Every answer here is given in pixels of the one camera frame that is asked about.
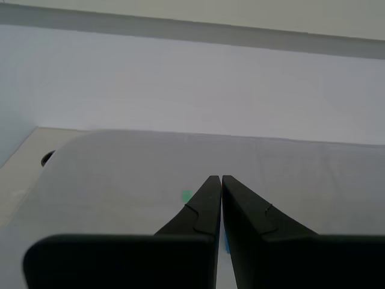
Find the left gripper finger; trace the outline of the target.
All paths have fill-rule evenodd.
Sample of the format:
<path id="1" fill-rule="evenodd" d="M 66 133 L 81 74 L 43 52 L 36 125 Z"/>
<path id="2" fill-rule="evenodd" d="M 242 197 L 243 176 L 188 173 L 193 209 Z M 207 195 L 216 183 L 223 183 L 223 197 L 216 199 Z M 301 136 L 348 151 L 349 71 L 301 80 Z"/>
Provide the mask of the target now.
<path id="1" fill-rule="evenodd" d="M 210 176 L 153 235 L 53 235 L 23 257 L 28 288 L 214 288 L 222 187 Z"/>
<path id="2" fill-rule="evenodd" d="M 320 235 L 233 176 L 222 187 L 238 288 L 384 287 L 384 237 Z"/>

